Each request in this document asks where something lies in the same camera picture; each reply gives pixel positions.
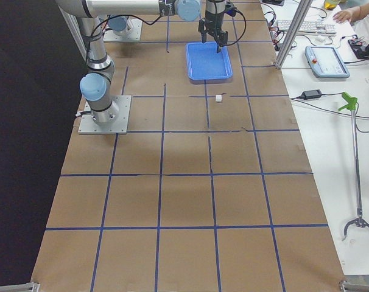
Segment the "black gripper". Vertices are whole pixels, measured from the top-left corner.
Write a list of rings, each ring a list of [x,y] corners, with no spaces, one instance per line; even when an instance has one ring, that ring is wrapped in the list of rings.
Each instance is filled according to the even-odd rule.
[[[222,28],[223,17],[226,10],[226,1],[206,1],[205,17],[199,21],[198,30],[201,42],[206,43],[207,35],[216,41],[216,53],[220,53],[228,41],[228,32]]]

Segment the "person hand at keyboard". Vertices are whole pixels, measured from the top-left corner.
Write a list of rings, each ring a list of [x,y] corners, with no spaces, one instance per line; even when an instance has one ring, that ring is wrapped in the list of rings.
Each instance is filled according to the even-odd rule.
[[[333,20],[337,23],[351,22],[353,20],[353,11],[351,9],[341,10],[333,16]]]

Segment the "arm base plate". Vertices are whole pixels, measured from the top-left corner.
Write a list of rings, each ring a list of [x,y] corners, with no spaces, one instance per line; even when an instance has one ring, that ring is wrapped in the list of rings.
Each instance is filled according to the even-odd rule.
[[[111,96],[112,103],[105,111],[93,111],[85,102],[79,134],[127,134],[132,96]]]
[[[115,28],[124,28],[123,30],[114,30],[110,25],[106,27],[104,33],[104,41],[106,43],[135,43],[140,41],[142,21],[129,18],[122,22],[123,26],[115,25]]]

